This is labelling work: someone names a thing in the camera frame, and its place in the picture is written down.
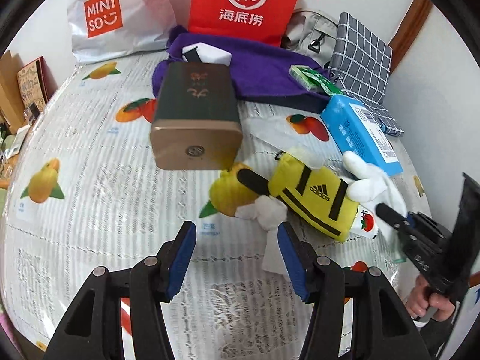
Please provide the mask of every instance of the gray plaid fabric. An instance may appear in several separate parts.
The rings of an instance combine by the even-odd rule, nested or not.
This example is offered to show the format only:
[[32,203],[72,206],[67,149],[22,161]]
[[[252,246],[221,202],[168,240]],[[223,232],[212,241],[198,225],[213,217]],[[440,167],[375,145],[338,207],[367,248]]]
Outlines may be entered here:
[[404,130],[382,105],[391,62],[389,45],[349,13],[340,15],[330,71],[345,95],[365,104],[384,133],[400,136]]

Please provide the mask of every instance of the adidas logo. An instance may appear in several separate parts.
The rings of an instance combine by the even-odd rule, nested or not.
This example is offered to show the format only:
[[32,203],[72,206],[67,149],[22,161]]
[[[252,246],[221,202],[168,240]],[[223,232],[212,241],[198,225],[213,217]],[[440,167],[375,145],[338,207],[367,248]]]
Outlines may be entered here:
[[310,191],[312,191],[315,195],[320,196],[322,199],[325,199],[327,202],[330,201],[327,193],[327,186],[323,185],[312,185],[310,187]]

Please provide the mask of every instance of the patterned tablecloth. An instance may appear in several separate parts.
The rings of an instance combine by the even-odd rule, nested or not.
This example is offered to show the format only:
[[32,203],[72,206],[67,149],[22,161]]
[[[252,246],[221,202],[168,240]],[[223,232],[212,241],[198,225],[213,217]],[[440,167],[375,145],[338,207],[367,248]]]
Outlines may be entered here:
[[[295,358],[311,306],[301,302],[282,276],[261,269],[266,233],[256,222],[221,213],[199,218],[220,172],[155,166],[149,141],[151,76],[165,57],[165,52],[134,55],[97,70],[102,64],[80,68],[50,100],[22,149],[2,219],[5,308],[23,335],[47,345],[96,266],[133,267],[173,239],[184,220],[191,220],[197,226],[197,246],[181,292],[162,305],[176,358]],[[124,109],[137,100],[137,106]],[[298,112],[239,103],[239,113],[244,120]],[[331,138],[297,138],[319,158],[341,160]],[[420,198],[415,188],[405,149],[398,139],[392,144],[405,169],[395,183],[409,209],[430,214],[426,197]],[[248,135],[237,161],[269,178],[277,152]],[[290,221],[318,254],[341,266],[362,260],[394,280],[398,266],[382,237],[350,237],[340,244],[295,216]],[[350,305],[342,350],[350,341]],[[126,358],[133,359],[124,327]]]

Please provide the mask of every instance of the blue box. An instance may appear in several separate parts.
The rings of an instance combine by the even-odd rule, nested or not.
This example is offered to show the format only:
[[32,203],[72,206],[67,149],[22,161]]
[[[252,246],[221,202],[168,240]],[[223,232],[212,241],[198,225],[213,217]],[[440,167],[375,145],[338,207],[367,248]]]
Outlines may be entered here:
[[320,117],[342,153],[351,150],[388,176],[403,172],[392,145],[370,111],[358,100],[336,94]]

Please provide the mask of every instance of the yellow bag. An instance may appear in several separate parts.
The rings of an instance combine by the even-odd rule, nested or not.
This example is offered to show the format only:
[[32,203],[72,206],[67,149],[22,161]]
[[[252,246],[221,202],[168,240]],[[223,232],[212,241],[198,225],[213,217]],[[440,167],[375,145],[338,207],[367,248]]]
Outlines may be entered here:
[[313,227],[340,242],[349,236],[359,204],[347,196],[348,184],[330,169],[311,170],[285,153],[272,179],[270,194]]

